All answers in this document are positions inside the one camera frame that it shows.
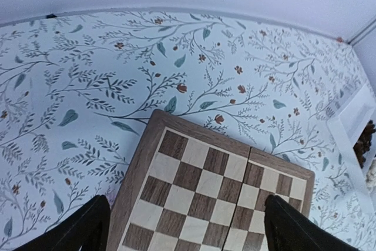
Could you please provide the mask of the pile of dark chess pieces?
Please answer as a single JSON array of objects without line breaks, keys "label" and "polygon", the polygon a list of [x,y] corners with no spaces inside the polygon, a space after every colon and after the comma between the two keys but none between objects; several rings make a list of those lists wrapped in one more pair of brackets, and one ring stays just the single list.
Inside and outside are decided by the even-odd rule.
[{"label": "pile of dark chess pieces", "polygon": [[360,137],[353,146],[353,150],[361,169],[364,167],[364,163],[366,161],[364,155],[371,149],[373,133],[375,133],[375,124],[373,123],[373,120],[369,120]]}]

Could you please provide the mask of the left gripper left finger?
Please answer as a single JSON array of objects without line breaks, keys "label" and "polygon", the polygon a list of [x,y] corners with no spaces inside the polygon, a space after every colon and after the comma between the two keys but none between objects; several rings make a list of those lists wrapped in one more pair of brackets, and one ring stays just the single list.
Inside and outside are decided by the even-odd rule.
[{"label": "left gripper left finger", "polygon": [[110,206],[96,195],[55,228],[17,248],[22,250],[105,250]]}]

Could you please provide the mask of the pile of white chess pieces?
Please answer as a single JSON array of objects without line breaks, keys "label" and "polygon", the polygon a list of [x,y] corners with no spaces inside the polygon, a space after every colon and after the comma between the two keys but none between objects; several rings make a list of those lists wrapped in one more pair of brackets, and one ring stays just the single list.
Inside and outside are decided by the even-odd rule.
[{"label": "pile of white chess pieces", "polygon": [[373,189],[376,186],[376,159],[371,163],[365,177],[365,182],[368,189]]}]

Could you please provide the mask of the floral table mat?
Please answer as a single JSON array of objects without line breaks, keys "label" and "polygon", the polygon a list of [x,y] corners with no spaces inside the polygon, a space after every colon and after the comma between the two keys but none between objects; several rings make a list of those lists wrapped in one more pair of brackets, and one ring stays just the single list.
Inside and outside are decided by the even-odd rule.
[{"label": "floral table mat", "polygon": [[155,109],[315,172],[310,219],[375,249],[326,120],[369,84],[340,39],[208,14],[101,12],[1,28],[1,249],[113,202]]}]

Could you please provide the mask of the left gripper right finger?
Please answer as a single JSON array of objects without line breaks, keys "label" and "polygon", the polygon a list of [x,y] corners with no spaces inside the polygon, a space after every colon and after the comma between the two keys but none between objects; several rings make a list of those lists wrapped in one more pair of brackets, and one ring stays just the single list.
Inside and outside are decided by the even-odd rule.
[{"label": "left gripper right finger", "polygon": [[268,250],[356,250],[319,228],[279,196],[268,196],[265,207],[264,226]]}]

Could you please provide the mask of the wooden chess board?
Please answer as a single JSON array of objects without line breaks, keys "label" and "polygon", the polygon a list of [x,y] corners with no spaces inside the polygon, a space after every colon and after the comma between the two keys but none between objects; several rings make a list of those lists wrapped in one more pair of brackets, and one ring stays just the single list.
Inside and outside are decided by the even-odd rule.
[{"label": "wooden chess board", "polygon": [[315,175],[153,111],[111,212],[107,250],[267,250],[265,201],[308,216]]}]

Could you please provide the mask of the white divided tray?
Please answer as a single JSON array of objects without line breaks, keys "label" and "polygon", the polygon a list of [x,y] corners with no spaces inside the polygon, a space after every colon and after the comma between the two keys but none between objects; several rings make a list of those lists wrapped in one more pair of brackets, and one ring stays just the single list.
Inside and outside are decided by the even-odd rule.
[{"label": "white divided tray", "polygon": [[327,120],[335,143],[347,168],[361,208],[364,213],[375,213],[375,189],[368,188],[366,175],[375,159],[375,134],[372,135],[370,150],[364,154],[365,163],[361,167],[353,147],[369,121],[375,122],[375,98],[371,89],[363,85],[347,98],[340,108]]}]

